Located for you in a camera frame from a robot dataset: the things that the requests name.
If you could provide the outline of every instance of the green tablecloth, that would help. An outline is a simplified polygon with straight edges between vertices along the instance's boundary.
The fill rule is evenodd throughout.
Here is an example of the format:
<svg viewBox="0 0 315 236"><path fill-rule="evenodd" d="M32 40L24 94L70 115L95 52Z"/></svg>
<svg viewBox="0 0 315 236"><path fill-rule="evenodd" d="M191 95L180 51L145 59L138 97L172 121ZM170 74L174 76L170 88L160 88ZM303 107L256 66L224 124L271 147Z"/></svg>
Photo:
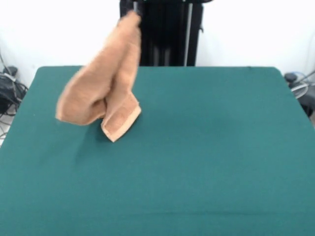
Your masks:
<svg viewBox="0 0 315 236"><path fill-rule="evenodd" d="M274 68L140 68L116 143L36 74L0 150L1 236L313 236L315 133Z"/></svg>

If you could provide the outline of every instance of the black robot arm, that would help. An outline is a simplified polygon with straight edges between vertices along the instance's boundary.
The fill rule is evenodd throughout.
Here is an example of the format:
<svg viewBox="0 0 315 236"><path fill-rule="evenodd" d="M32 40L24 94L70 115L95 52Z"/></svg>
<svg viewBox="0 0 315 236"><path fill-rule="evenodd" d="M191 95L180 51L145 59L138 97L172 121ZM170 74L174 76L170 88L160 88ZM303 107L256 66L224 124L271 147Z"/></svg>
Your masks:
<svg viewBox="0 0 315 236"><path fill-rule="evenodd" d="M141 17L142 66L195 66L203 3L211 0L121 0L121 17Z"/></svg>

